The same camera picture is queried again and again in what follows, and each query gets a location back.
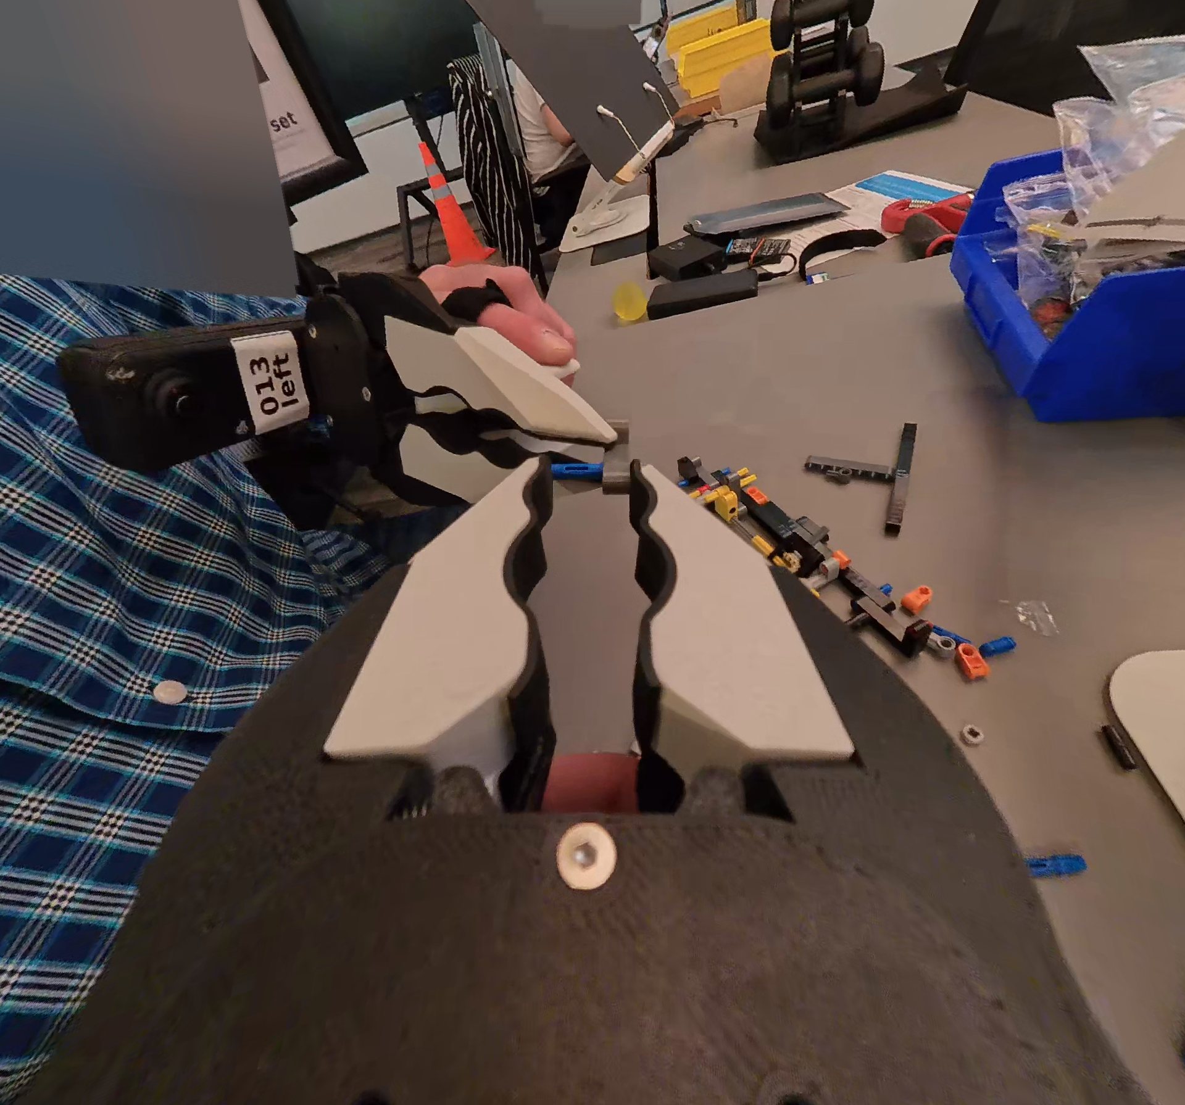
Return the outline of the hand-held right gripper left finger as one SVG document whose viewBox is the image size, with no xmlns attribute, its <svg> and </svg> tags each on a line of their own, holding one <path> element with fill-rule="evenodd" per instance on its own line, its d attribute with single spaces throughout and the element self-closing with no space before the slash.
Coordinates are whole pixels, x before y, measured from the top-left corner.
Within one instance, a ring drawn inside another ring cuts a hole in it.
<svg viewBox="0 0 1185 1105">
<path fill-rule="evenodd" d="M 554 755 L 528 606 L 545 575 L 551 464 L 520 464 L 406 564 L 323 755 L 468 768 L 505 811 L 537 811 Z"/>
</svg>

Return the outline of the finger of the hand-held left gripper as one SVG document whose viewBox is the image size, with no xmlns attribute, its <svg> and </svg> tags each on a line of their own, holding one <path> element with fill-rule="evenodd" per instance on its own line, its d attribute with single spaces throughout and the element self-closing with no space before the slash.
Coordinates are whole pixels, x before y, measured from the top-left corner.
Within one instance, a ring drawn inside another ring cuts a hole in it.
<svg viewBox="0 0 1185 1105">
<path fill-rule="evenodd" d="M 412 416 L 400 436 L 403 473 L 423 483 L 500 483 L 534 456 L 576 461 L 589 444 L 539 438 L 474 413 Z"/>
<path fill-rule="evenodd" d="M 617 432 L 554 372 L 494 328 L 434 330 L 386 316 L 384 344 L 417 415 L 499 416 L 540 439 L 611 446 Z"/>
</svg>

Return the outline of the lego chassis assembly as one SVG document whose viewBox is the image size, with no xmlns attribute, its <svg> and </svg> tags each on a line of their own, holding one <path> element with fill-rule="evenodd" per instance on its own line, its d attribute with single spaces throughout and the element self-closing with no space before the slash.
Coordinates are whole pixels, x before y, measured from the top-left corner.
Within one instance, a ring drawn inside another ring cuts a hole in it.
<svg viewBox="0 0 1185 1105">
<path fill-rule="evenodd" d="M 830 544 L 827 527 L 793 518 L 773 503 L 747 467 L 711 470 L 700 458 L 683 456 L 676 469 L 677 487 L 747 541 L 767 566 L 788 572 L 816 597 L 841 590 L 850 601 L 844 623 L 848 629 L 875 631 L 905 658 L 928 649 L 933 624 L 918 610 L 907 610 L 890 587 L 856 570 L 850 557 Z"/>
</svg>

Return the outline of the group of small lego pins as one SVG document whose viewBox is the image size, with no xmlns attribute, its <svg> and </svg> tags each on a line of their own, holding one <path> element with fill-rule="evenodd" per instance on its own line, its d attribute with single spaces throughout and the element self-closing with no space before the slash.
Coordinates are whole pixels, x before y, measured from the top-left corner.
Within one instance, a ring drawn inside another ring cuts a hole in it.
<svg viewBox="0 0 1185 1105">
<path fill-rule="evenodd" d="M 1016 641 L 1010 637 L 992 638 L 989 641 L 984 641 L 981 646 L 976 646 L 970 640 L 965 640 L 958 634 L 947 632 L 945 629 L 933 623 L 925 623 L 925 626 L 930 629 L 930 635 L 925 640 L 925 647 L 935 657 L 944 657 L 945 660 L 950 660 L 956 671 L 958 668 L 955 666 L 955 644 L 958 641 L 970 643 L 973 647 L 979 651 L 979 654 L 982 654 L 987 663 L 993 657 L 1012 654 L 1016 647 Z M 1087 872 L 1086 860 L 1075 852 L 1029 856 L 1024 859 L 1024 865 L 1029 871 L 1029 877 L 1036 880 L 1069 879 L 1069 877 L 1083 876 Z"/>
</svg>

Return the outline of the bags of lego parts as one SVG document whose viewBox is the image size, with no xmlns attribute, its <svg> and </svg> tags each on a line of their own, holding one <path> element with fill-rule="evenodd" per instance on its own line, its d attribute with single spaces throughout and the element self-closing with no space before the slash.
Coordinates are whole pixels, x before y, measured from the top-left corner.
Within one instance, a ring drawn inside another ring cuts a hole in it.
<svg viewBox="0 0 1185 1105">
<path fill-rule="evenodd" d="M 1044 341 L 1061 333 L 1103 281 L 1183 265 L 1181 231 L 1135 224 L 1086 233 L 1116 185 L 1181 139 L 1183 37 L 1078 51 L 1106 97 L 1053 103 L 1058 170 L 1004 185 L 996 208 L 1007 231 L 992 259 L 1015 267 L 1016 298 Z"/>
</svg>

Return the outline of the person's left hand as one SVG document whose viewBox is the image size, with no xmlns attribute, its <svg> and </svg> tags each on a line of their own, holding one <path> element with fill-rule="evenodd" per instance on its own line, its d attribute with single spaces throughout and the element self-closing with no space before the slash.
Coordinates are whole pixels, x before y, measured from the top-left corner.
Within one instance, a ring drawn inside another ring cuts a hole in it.
<svg viewBox="0 0 1185 1105">
<path fill-rule="evenodd" d="M 482 308 L 477 325 L 494 330 L 539 365 L 565 369 L 574 359 L 574 332 L 539 295 L 523 268 L 489 264 L 432 265 L 423 268 L 418 279 L 440 304 L 454 290 L 495 284 L 505 301 Z"/>
</svg>

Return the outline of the dark grey box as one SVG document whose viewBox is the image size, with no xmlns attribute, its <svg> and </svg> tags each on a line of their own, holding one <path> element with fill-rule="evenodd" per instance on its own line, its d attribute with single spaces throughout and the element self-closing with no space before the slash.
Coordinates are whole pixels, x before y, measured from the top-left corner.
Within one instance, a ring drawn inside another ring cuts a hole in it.
<svg viewBox="0 0 1185 1105">
<path fill-rule="evenodd" d="M 697 310 L 756 298 L 760 279 L 756 271 L 720 273 L 702 279 L 659 284 L 646 301 L 648 321 L 666 319 Z"/>
</svg>

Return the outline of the black power adapter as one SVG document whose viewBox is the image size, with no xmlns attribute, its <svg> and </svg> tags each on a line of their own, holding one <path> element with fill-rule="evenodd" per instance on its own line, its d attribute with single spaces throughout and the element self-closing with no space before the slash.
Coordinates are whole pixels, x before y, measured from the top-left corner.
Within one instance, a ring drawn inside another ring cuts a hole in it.
<svg viewBox="0 0 1185 1105">
<path fill-rule="evenodd" d="M 710 239 L 685 234 L 646 251 L 650 279 L 679 282 L 702 279 L 727 268 L 727 251 Z"/>
</svg>

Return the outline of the striped jacket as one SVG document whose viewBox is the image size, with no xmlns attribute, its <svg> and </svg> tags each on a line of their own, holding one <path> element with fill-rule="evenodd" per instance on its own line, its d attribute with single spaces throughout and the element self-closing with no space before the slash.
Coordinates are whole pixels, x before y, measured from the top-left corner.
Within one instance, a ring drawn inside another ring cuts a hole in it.
<svg viewBox="0 0 1185 1105">
<path fill-rule="evenodd" d="M 505 265 L 545 285 L 525 167 L 511 154 L 477 54 L 451 60 L 449 94 L 468 194 L 485 241 Z"/>
</svg>

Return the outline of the dark grey flat pad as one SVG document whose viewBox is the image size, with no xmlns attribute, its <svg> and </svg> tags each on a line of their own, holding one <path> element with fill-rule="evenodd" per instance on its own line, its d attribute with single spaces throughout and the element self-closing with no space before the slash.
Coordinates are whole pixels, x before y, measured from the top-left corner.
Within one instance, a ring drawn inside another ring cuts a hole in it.
<svg viewBox="0 0 1185 1105">
<path fill-rule="evenodd" d="M 836 217 L 848 207 L 824 193 L 805 193 L 776 201 L 757 202 L 691 216 L 683 230 L 696 238 L 731 238 L 740 233 L 759 233 L 774 227 L 808 224 Z"/>
</svg>

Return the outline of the book stand with black board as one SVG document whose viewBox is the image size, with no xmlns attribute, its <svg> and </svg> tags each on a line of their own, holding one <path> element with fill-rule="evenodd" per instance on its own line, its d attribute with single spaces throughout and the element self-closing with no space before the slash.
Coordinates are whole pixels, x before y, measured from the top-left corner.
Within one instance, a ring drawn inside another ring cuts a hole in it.
<svg viewBox="0 0 1185 1105">
<path fill-rule="evenodd" d="M 599 190 L 568 222 L 563 254 L 606 242 L 642 245 L 650 199 L 625 196 L 670 144 L 676 103 L 628 28 L 545 23 L 536 0 L 465 0 L 522 70 L 591 167 Z"/>
</svg>

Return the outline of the yellow storage bin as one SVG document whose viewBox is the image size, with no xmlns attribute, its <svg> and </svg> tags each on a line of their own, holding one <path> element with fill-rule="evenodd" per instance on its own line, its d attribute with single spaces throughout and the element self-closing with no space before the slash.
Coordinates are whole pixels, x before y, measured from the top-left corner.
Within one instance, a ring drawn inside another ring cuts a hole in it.
<svg viewBox="0 0 1185 1105">
<path fill-rule="evenodd" d="M 768 62 L 773 56 L 768 20 L 737 22 L 734 3 L 677 19 L 663 42 L 679 88 L 690 100 L 717 93 L 722 77 L 744 62 Z"/>
</svg>

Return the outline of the white book stand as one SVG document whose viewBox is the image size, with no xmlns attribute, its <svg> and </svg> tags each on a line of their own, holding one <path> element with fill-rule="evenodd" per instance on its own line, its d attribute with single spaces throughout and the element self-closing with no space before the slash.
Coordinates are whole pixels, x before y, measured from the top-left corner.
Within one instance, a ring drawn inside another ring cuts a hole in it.
<svg viewBox="0 0 1185 1105">
<path fill-rule="evenodd" d="M 1143 768 L 1183 820 L 1183 651 L 1126 658 L 1109 678 L 1107 698 Z"/>
</svg>

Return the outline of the black equipment rack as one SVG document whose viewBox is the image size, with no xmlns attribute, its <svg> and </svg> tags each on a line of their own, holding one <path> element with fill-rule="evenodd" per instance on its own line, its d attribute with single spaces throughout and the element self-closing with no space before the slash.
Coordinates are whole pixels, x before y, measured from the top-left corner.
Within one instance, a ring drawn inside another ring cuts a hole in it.
<svg viewBox="0 0 1185 1105">
<path fill-rule="evenodd" d="M 932 68 L 884 88 L 868 36 L 875 0 L 773 0 L 773 60 L 754 142 L 777 165 L 810 160 L 958 114 L 965 86 Z"/>
</svg>

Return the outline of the instruction book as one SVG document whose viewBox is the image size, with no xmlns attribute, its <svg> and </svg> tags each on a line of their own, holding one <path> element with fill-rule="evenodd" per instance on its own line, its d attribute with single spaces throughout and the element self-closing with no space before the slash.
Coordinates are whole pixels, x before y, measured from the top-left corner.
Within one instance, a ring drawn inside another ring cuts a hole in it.
<svg viewBox="0 0 1185 1105">
<path fill-rule="evenodd" d="M 1087 244 L 1183 242 L 1183 133 L 1095 201 L 1078 236 Z"/>
</svg>

